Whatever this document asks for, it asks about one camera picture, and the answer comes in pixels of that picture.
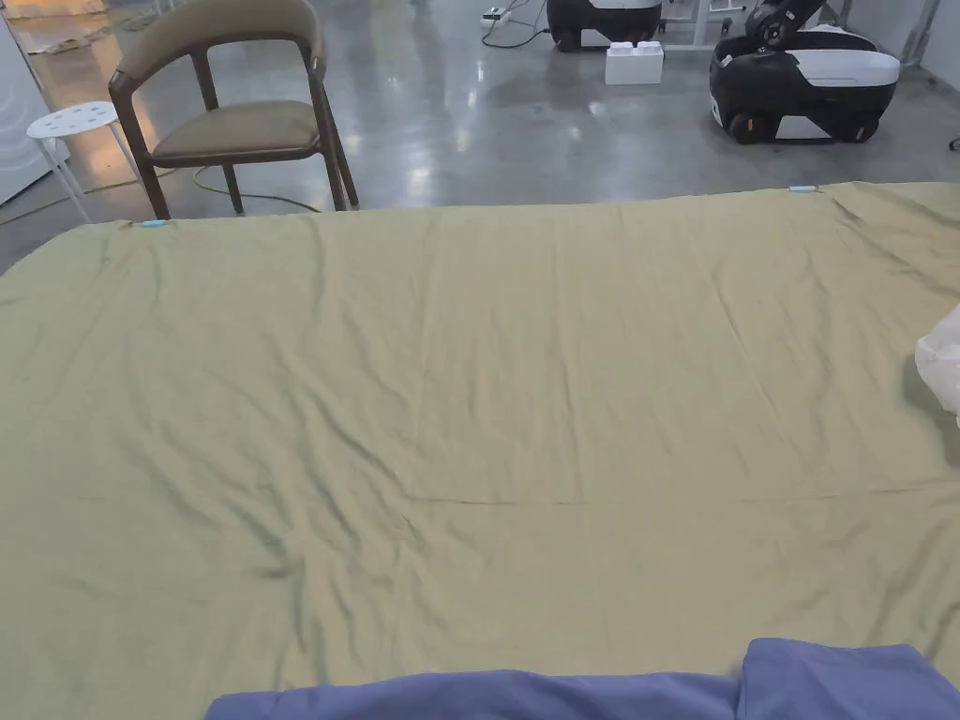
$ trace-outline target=wooden chair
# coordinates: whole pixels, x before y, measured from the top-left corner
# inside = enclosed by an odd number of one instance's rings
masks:
[[[228,105],[217,102],[207,51],[214,45],[260,39],[297,43],[306,67],[312,105],[276,100]],[[133,93],[160,68],[189,55],[206,112],[147,149],[133,110]],[[220,165],[233,209],[243,212],[235,164],[324,156],[333,205],[346,209],[344,189],[356,205],[356,188],[324,89],[326,50],[320,20],[305,0],[191,0],[158,19],[117,66],[109,93],[158,220],[169,220],[157,167]]]

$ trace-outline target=blue fabric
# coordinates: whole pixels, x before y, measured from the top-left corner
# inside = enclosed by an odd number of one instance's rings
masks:
[[[957,720],[960,693],[907,645],[751,643],[740,679],[660,673],[415,675],[227,695],[206,720]]]

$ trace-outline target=chair seat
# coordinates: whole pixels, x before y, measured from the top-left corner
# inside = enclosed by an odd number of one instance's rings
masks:
[[[313,106],[274,100],[205,112],[160,140],[150,155],[158,164],[260,153],[309,155],[319,141]]]

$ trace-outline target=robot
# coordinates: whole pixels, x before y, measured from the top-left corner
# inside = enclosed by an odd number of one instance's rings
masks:
[[[787,139],[866,142],[890,105],[900,62],[868,39],[821,25],[825,0],[763,0],[746,35],[721,40],[710,63],[713,117],[741,144]]]
[[[557,49],[569,53],[651,39],[661,5],[660,0],[547,0],[546,20]]]

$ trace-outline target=gray concrete floor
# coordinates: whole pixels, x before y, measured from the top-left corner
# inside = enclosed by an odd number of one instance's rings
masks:
[[[714,124],[708,56],[668,56],[659,86],[607,87],[602,53],[562,55],[549,36],[519,50],[480,43],[490,2],[313,0],[328,42],[326,86],[361,207],[593,203],[753,190],[846,180],[960,180],[948,140],[960,132],[960,96],[907,70],[880,130],[865,145],[741,147]],[[539,3],[518,19],[533,21]],[[501,43],[529,29],[497,32]],[[677,32],[665,42],[683,41]],[[107,79],[137,33],[34,58],[55,107],[106,100]],[[259,42],[211,53],[222,104],[262,98],[308,100],[294,47]],[[179,60],[140,92],[151,137],[203,109],[192,68]],[[84,187],[129,180],[106,130],[71,143]],[[241,190],[282,195],[329,210],[323,160],[238,167]],[[206,182],[223,186],[218,170]],[[225,217],[229,199],[181,170],[161,181],[175,217]],[[0,222],[62,193],[50,176],[0,207]],[[137,185],[93,195],[100,220],[152,218]],[[298,212],[247,200],[248,214]],[[0,226],[0,272],[79,223],[70,203]]]

